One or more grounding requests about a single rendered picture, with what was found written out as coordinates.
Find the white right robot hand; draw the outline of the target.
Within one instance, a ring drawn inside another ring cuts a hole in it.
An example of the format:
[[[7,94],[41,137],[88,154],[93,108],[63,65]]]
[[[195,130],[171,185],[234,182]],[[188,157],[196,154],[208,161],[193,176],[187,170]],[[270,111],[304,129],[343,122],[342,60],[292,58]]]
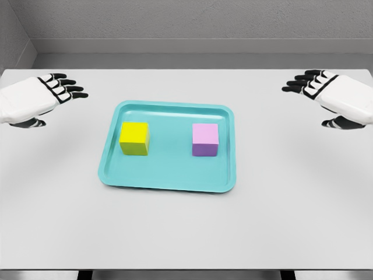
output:
[[[323,121],[323,127],[356,130],[373,125],[373,87],[347,75],[311,69],[288,81],[282,91],[303,95],[337,115]]]

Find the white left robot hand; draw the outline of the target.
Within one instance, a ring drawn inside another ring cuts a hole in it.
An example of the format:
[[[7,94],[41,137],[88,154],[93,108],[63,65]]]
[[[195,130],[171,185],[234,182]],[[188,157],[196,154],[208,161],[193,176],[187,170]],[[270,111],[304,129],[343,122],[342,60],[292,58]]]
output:
[[[85,99],[84,88],[64,73],[31,77],[0,89],[0,124],[18,128],[46,126],[38,118],[73,99]]]

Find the yellow cube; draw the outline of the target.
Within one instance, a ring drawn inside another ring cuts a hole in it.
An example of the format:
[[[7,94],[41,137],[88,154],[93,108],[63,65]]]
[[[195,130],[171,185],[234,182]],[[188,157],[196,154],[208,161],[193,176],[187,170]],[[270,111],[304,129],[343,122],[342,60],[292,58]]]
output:
[[[124,155],[147,156],[150,132],[146,122],[123,122],[119,145]]]

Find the pink purple cube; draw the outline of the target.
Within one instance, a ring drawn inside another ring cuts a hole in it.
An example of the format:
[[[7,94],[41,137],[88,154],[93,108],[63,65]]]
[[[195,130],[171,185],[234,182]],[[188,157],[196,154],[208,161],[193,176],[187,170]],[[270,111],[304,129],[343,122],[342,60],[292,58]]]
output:
[[[218,124],[192,124],[192,156],[217,156],[218,147]]]

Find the teal rectangular tray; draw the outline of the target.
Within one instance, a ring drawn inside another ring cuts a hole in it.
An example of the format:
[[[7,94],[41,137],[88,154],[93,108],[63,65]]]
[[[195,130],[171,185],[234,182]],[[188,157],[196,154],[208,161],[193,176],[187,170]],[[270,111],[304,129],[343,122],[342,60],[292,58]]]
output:
[[[123,122],[148,123],[147,156],[122,153]],[[192,156],[194,123],[217,124],[216,156]],[[98,177],[108,186],[226,193],[236,182],[234,114],[213,104],[123,101],[114,110]]]

